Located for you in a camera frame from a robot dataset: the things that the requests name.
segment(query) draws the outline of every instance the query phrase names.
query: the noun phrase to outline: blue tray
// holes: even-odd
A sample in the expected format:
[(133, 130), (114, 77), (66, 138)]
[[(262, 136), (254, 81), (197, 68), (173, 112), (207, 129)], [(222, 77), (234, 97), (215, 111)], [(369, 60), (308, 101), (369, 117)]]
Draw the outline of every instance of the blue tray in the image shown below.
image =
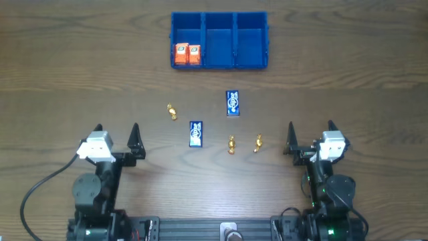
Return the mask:
[[(171, 66), (176, 69), (260, 69), (268, 66), (266, 12), (171, 14)], [(201, 65), (174, 65), (175, 44), (201, 46)]]

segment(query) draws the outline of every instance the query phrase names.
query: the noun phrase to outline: wooden table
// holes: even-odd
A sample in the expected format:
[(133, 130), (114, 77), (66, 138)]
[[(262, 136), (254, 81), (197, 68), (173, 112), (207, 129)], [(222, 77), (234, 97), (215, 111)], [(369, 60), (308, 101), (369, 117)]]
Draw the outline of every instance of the wooden table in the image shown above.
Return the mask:
[[(266, 70), (170, 67), (172, 11), (260, 10), (271, 26)], [(304, 168), (282, 155), (288, 123), (309, 144), (331, 118), (352, 143), (334, 171), (356, 180), (367, 240), (428, 237), (427, 14), (425, 0), (0, 2), (0, 236), (30, 240), (24, 194), (97, 123), (123, 151), (140, 124), (147, 158), (124, 169), (116, 204), (131, 216), (310, 208)], [(240, 91), (239, 118), (225, 116), (230, 89)], [(204, 121), (202, 149), (189, 148), (190, 120)], [(264, 144), (253, 154), (258, 133)], [(94, 167), (76, 161), (30, 197), (25, 214), (42, 239), (65, 239), (72, 185), (87, 172)]]

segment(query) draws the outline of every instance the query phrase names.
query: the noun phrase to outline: orange packet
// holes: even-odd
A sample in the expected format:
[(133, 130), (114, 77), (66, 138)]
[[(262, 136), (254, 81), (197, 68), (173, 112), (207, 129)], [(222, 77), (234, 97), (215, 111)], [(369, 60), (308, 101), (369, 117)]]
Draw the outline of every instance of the orange packet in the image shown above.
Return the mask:
[(174, 64), (187, 64), (189, 63), (189, 44), (176, 44), (175, 45), (175, 58)]
[(193, 45), (189, 46), (189, 63), (190, 64), (201, 64), (201, 46)]

